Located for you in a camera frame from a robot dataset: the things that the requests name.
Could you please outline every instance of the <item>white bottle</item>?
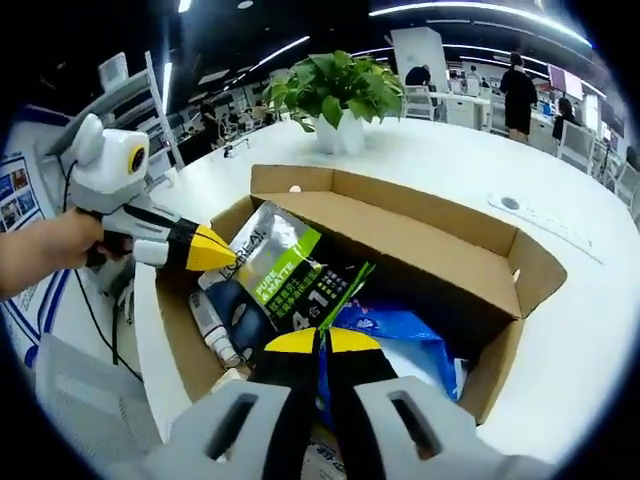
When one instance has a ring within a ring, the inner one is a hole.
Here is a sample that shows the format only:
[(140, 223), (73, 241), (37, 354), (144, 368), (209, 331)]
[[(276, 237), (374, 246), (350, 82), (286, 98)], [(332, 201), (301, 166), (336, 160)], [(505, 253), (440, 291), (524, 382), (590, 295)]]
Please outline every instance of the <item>white bottle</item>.
[(189, 295), (189, 308), (204, 342), (218, 355), (222, 363), (227, 368), (240, 365), (242, 359), (233, 348), (227, 329), (202, 290)]

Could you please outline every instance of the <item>desk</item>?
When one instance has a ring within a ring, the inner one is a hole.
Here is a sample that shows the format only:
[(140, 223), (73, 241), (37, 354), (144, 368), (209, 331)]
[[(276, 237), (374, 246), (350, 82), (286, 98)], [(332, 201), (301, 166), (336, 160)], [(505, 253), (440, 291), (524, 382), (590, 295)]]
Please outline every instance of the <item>desk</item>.
[(554, 123), (553, 117), (532, 111), (529, 145), (555, 157), (558, 154), (558, 142), (553, 138)]
[[(430, 92), (429, 94), (431, 98), (442, 100), (447, 106), (447, 123), (467, 126), (469, 128), (475, 128), (476, 130), (489, 130), (489, 115), (491, 112), (491, 101), (489, 99), (451, 92)], [(466, 112), (460, 112), (460, 115), (457, 115), (458, 112), (453, 108), (456, 104), (460, 103), (463, 109), (465, 104), (471, 103), (473, 105), (473, 126), (464, 118)]]
[[(505, 453), (559, 461), (590, 429), (632, 349), (640, 237), (628, 211), (594, 179), (511, 140), (411, 119), (365, 125), (367, 150), (348, 157), (319, 153), (314, 135), (295, 122), (278, 123), (252, 133), (251, 148), (234, 158), (216, 151), (188, 165), (175, 186), (161, 185), (152, 197), (208, 222), (249, 192), (253, 164), (315, 165), (434, 193), (517, 225), (558, 258), (568, 278), (527, 319), (509, 377), (478, 434)], [(490, 194), (517, 194), (532, 208), (556, 212), (592, 240), (602, 264), (495, 209), (487, 202)], [(191, 402), (164, 332), (154, 280), (153, 268), (137, 265), (140, 365), (151, 411), (166, 438), (168, 425)]]

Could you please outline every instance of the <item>cardboard box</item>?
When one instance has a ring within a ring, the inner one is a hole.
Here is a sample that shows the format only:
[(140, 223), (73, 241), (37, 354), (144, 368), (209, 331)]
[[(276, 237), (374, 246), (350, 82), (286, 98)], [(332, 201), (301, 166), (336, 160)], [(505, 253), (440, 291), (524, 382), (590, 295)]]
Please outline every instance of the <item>cardboard box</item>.
[[(294, 185), (302, 193), (289, 193)], [(524, 319), (564, 283), (562, 265), (518, 228), (476, 210), (314, 167), (254, 166), (251, 195), (216, 217), (213, 229), (230, 241), (264, 200), (378, 264), (368, 289), (401, 299), (444, 338), (452, 355), (470, 360), (459, 404), (484, 422), (509, 373)], [(169, 344), (193, 401), (224, 373), (187, 305), (195, 278), (184, 272), (157, 278)]]

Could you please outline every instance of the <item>black cable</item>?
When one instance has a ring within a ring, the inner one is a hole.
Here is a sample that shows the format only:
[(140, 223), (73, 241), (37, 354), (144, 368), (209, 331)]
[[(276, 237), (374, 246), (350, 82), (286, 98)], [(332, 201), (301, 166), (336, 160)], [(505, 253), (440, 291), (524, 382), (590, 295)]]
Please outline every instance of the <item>black cable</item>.
[(73, 167), (78, 164), (78, 160), (74, 160), (71, 162), (69, 166), (69, 170), (67, 171), (67, 175), (64, 177), (64, 197), (62, 198), (62, 213), (67, 211), (67, 197), (69, 196), (69, 183), (71, 182), (71, 172), (73, 172)]
[(111, 312), (111, 363), (118, 365), (118, 299)]
[(124, 358), (122, 358), (109, 344), (109, 342), (107, 341), (107, 339), (104, 337), (104, 334), (102, 333), (102, 330), (100, 329), (100, 325), (98, 325), (98, 320), (96, 320), (96, 315), (93, 312), (93, 308), (91, 307), (91, 303), (89, 302), (89, 297), (87, 296), (87, 292), (84, 289), (84, 285), (82, 284), (82, 280), (80, 280), (80, 275), (78, 274), (77, 270), (74, 270), (73, 273), (76, 274), (76, 279), (78, 280), (78, 284), (80, 285), (80, 290), (82, 291), (82, 296), (84, 297), (84, 301), (87, 304), (87, 307), (89, 308), (89, 314), (91, 315), (91, 320), (93, 320), (93, 324), (96, 326), (96, 330), (98, 330), (98, 335), (100, 335), (100, 338), (102, 339), (102, 341), (104, 342), (104, 344), (109, 347), (109, 350), (111, 350), (112, 352), (115, 353), (115, 355), (117, 356), (118, 360), (120, 360), (120, 362), (122, 362), (122, 364), (127, 367), (127, 370), (129, 370), (131, 372), (131, 374), (136, 377), (138, 380), (140, 380), (142, 382), (142, 377), (133, 369), (129, 366), (129, 364), (124, 360)]
[[(65, 176), (65, 183), (64, 183), (64, 199), (62, 201), (62, 212), (66, 212), (67, 211), (67, 196), (69, 193), (69, 183), (71, 180), (71, 172), (73, 171), (73, 167), (76, 166), (76, 164), (78, 163), (78, 160), (74, 160), (71, 165), (69, 166), (69, 171), (67, 172), (67, 175)], [(91, 306), (91, 302), (89, 301), (89, 296), (87, 295), (86, 290), (84, 289), (84, 284), (82, 283), (82, 280), (80, 280), (80, 275), (78, 274), (77, 270), (74, 270), (73, 273), (75, 273), (76, 275), (76, 279), (78, 280), (78, 285), (80, 285), (80, 290), (82, 291), (82, 296), (84, 297), (84, 301), (87, 304), (87, 308), (89, 309), (89, 314), (91, 315), (91, 320), (93, 320), (93, 324), (96, 327), (96, 330), (98, 330), (98, 335), (100, 335), (100, 338), (102, 339), (102, 341), (104, 342), (104, 344), (107, 346), (107, 348), (109, 348), (109, 350), (111, 350), (111, 355), (112, 355), (112, 361), (114, 365), (118, 364), (118, 360), (120, 360), (120, 362), (127, 368), (127, 370), (129, 370), (132, 375), (134, 377), (136, 377), (138, 380), (140, 380), (142, 382), (142, 377), (133, 369), (129, 366), (129, 364), (124, 360), (124, 358), (122, 358), (120, 356), (120, 354), (118, 353), (117, 350), (117, 329), (116, 329), (116, 307), (117, 307), (117, 300), (116, 300), (116, 304), (114, 304), (113, 306), (113, 327), (112, 327), (112, 331), (111, 331), (111, 335), (112, 335), (112, 339), (113, 339), (113, 346), (107, 341), (107, 339), (105, 338), (104, 334), (102, 333), (102, 329), (100, 328), (100, 325), (98, 325), (98, 320), (96, 319), (96, 314), (93, 311), (93, 307)]]

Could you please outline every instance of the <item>white plant pot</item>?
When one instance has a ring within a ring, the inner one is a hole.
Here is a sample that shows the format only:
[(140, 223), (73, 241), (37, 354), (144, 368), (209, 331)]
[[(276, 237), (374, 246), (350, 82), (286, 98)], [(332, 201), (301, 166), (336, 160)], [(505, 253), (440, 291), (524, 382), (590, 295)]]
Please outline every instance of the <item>white plant pot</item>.
[(325, 153), (354, 155), (364, 150), (364, 126), (351, 110), (343, 110), (338, 129), (327, 122), (324, 115), (314, 120), (320, 150)]

